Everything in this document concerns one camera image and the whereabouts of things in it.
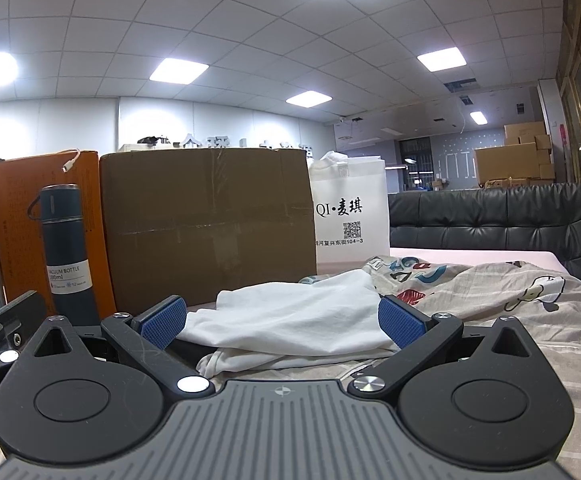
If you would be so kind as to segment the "stacked cardboard boxes far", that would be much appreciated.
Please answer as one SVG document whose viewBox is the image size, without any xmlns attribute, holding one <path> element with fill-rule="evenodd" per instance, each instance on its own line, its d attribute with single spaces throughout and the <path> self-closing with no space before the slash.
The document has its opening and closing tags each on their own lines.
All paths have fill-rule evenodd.
<svg viewBox="0 0 581 480">
<path fill-rule="evenodd" d="M 475 151 L 477 181 L 520 185 L 555 181 L 551 159 L 553 143 L 543 122 L 522 122 L 504 127 L 504 144 Z"/>
</svg>

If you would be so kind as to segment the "folded white garment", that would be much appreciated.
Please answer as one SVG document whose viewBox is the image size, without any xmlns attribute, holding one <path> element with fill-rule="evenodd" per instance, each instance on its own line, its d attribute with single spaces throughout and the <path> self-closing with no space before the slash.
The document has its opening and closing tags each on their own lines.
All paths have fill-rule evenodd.
<svg viewBox="0 0 581 480">
<path fill-rule="evenodd" d="M 379 293 L 358 269 L 312 283 L 224 290 L 213 309 L 187 315 L 179 341 L 208 347 L 196 370 L 283 370 L 387 358 L 398 347 L 377 321 Z"/>
</svg>

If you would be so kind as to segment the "dark blue vacuum bottle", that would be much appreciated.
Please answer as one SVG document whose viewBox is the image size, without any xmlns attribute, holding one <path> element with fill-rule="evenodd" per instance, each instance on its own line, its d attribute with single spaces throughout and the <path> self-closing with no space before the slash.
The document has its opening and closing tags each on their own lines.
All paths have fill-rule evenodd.
<svg viewBox="0 0 581 480">
<path fill-rule="evenodd" d="M 78 185 L 42 188 L 27 214 L 31 220 L 41 222 L 48 286 L 56 312 L 66 316 L 74 326 L 100 323 L 86 255 Z"/>
</svg>

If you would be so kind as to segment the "orange flat box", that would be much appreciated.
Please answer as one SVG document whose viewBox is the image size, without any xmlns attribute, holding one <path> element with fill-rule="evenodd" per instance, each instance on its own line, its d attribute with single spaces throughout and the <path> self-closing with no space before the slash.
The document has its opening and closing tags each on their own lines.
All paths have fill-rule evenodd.
<svg viewBox="0 0 581 480">
<path fill-rule="evenodd" d="M 98 314 L 116 311 L 106 252 L 100 156 L 76 150 L 0 160 L 0 266 L 5 295 L 13 300 L 28 290 L 40 292 L 54 311 L 40 223 L 31 220 L 28 208 L 44 186 L 76 184 L 81 192 L 86 255 L 90 263 Z"/>
</svg>

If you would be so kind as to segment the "black leather sofa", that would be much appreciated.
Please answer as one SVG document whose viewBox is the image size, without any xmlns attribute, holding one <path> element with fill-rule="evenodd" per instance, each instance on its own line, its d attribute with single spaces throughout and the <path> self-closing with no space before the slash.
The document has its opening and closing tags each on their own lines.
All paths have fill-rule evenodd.
<svg viewBox="0 0 581 480">
<path fill-rule="evenodd" d="M 552 252 L 581 280 L 581 184 L 388 196 L 393 247 Z"/>
</svg>

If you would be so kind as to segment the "white printed tote bag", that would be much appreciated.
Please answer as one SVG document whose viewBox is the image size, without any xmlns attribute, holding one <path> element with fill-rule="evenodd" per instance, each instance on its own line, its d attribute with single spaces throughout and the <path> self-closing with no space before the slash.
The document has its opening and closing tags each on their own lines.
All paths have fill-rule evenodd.
<svg viewBox="0 0 581 480">
<path fill-rule="evenodd" d="M 386 256 L 389 211 L 385 162 L 330 151 L 309 167 L 320 268 Z"/>
</svg>

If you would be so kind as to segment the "large brown cardboard box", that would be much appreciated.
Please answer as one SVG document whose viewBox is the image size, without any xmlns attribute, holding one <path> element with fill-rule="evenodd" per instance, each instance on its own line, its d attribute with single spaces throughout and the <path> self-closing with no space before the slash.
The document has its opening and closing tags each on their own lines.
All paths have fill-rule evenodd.
<svg viewBox="0 0 581 480">
<path fill-rule="evenodd" d="M 138 314 L 170 295 L 297 282 L 317 270 L 304 151 L 190 148 L 108 154 L 100 194 L 112 291 Z"/>
</svg>

